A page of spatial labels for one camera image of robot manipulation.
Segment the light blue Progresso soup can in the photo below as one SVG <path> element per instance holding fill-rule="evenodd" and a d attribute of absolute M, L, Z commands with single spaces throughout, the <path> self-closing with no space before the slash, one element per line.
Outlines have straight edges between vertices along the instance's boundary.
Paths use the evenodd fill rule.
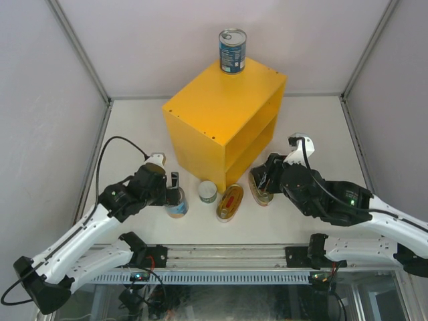
<path fill-rule="evenodd" d="M 179 198 L 178 198 L 177 204 L 166 206 L 167 213 L 169 214 L 169 216 L 175 219 L 184 217 L 189 209 L 189 204 L 187 202 L 187 198 L 185 196 L 184 190 L 181 187 L 179 187 L 177 191 L 179 192 Z"/>

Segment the dark blue soup can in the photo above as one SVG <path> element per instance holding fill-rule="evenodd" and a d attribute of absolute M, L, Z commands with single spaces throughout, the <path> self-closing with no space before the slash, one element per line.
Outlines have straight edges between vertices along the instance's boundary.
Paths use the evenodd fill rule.
<path fill-rule="evenodd" d="M 219 34 L 219 63 L 229 75 L 241 73 L 245 68 L 247 35 L 244 30 L 230 28 Z"/>

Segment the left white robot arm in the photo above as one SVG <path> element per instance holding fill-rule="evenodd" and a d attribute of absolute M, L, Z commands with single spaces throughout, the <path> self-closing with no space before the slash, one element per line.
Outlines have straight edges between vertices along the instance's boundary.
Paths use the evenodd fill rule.
<path fill-rule="evenodd" d="M 85 253 L 102 235 L 145 207 L 178 205 L 177 172 L 171 174 L 171 181 L 168 187 L 162 165 L 143 164 L 133 175 L 107 186 L 92 210 L 53 245 L 13 264 L 20 284 L 42 314 L 59 310 L 79 288 L 111 269 L 144 269 L 147 245 L 134 232 L 123 233 L 115 243 L 92 255 Z"/>

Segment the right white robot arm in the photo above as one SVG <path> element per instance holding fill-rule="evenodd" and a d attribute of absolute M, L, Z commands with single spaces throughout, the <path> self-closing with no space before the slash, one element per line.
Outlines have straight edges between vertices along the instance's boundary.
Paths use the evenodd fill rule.
<path fill-rule="evenodd" d="M 378 234 L 369 240 L 315 233 L 300 263 L 317 270 L 351 261 L 394 264 L 408 274 L 427 277 L 427 223 L 391 207 L 368 189 L 348 181 L 326 181 L 307 163 L 290 163 L 278 153 L 252 168 L 249 182 L 253 195 L 262 198 L 260 203 L 283 194 L 307 217 Z"/>

